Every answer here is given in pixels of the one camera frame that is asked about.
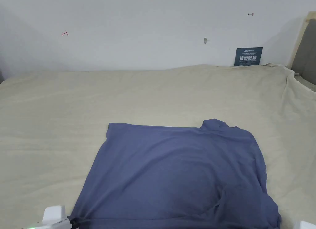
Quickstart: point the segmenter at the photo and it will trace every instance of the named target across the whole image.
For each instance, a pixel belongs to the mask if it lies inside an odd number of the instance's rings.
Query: dark blue sign
[[[237,48],[234,66],[259,65],[263,47]]]

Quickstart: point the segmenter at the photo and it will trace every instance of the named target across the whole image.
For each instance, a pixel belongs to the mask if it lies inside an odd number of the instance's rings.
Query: wrinkled fabric
[[[251,133],[109,123],[70,218],[83,228],[279,228]]]

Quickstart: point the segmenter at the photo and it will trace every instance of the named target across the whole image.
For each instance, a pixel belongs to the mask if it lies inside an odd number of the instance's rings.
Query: wall
[[[315,1],[0,0],[0,71],[232,66],[238,47],[287,65]]]

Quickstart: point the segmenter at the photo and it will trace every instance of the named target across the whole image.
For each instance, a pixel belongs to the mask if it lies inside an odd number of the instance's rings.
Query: red handwriting
[[[68,33],[67,33],[67,31],[66,31],[65,33],[63,33],[63,32],[61,33],[62,36],[63,36],[64,34],[66,34],[67,36],[69,36]]]

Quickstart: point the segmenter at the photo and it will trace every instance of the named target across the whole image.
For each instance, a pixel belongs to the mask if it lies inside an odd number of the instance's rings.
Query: bed
[[[28,74],[4,81],[1,227],[40,221],[52,205],[65,205],[69,215],[109,122],[199,127],[213,118],[246,129],[257,140],[282,228],[297,220],[316,224],[316,72],[308,61],[313,55],[300,55],[306,40],[314,39],[306,38],[310,29],[293,56],[299,76],[274,64],[198,65]]]

